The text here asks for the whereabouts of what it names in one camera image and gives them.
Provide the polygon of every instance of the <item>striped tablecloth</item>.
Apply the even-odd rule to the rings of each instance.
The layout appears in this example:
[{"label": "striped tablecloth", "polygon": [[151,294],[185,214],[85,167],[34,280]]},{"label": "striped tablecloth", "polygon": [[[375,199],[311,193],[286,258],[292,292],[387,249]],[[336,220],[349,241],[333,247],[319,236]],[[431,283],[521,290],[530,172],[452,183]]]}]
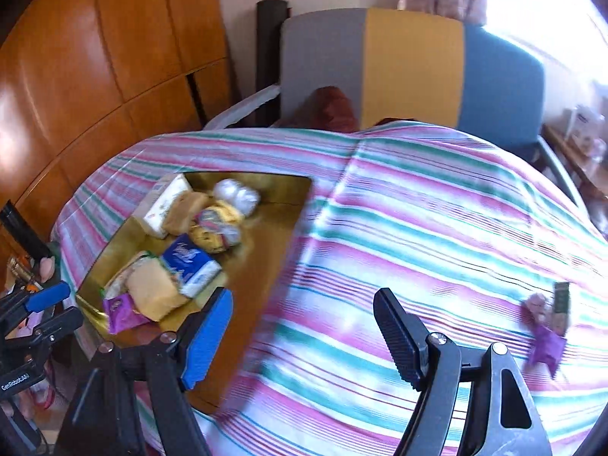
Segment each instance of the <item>striped tablecloth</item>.
[{"label": "striped tablecloth", "polygon": [[[554,455],[570,455],[608,401],[608,245],[551,182],[464,133],[396,122],[352,135],[229,129],[130,147],[75,193],[54,236],[76,289],[160,176],[179,171],[306,175],[314,188],[277,296],[213,418],[214,455],[391,455],[417,393],[403,383],[372,314],[392,288],[405,310],[462,345],[502,341],[523,367],[520,303],[568,281],[573,324],[561,368],[525,370]],[[80,338],[86,346],[86,338]],[[446,442],[455,454],[469,386]],[[147,439],[159,446],[145,393]]]}]

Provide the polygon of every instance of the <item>window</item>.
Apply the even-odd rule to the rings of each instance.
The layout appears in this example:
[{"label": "window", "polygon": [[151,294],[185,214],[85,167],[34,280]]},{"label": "window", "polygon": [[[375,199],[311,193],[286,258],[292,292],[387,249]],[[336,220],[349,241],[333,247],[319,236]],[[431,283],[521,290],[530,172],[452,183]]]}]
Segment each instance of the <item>window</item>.
[{"label": "window", "polygon": [[590,0],[488,0],[488,30],[608,84],[608,25]]}]

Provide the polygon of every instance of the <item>wooden wardrobe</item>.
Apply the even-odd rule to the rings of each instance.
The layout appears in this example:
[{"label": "wooden wardrobe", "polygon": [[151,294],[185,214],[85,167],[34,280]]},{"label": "wooden wardrobe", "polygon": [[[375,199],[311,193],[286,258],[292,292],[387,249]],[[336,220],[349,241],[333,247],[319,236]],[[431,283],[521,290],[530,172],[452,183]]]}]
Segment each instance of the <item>wooden wardrobe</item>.
[{"label": "wooden wardrobe", "polygon": [[[0,205],[43,238],[100,165],[231,102],[219,0],[33,0],[0,48]],[[0,277],[16,245],[0,233]]]}]

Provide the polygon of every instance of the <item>gray panel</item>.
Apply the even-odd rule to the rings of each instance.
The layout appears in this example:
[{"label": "gray panel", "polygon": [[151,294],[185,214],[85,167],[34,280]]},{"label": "gray panel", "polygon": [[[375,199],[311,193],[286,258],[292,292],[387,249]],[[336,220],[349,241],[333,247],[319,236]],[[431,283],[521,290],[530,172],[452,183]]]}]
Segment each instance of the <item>gray panel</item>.
[{"label": "gray panel", "polygon": [[319,87],[336,86],[361,120],[363,45],[367,9],[323,10],[288,19],[281,51],[281,116]]}]

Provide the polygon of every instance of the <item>yellow panel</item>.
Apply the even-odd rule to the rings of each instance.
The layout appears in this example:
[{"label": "yellow panel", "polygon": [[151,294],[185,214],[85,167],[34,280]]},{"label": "yellow panel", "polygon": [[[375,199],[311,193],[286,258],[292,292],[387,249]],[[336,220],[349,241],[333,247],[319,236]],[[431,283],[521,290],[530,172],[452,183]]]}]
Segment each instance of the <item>yellow panel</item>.
[{"label": "yellow panel", "polygon": [[369,9],[364,60],[362,129],[384,118],[457,125],[464,77],[459,21]]}]

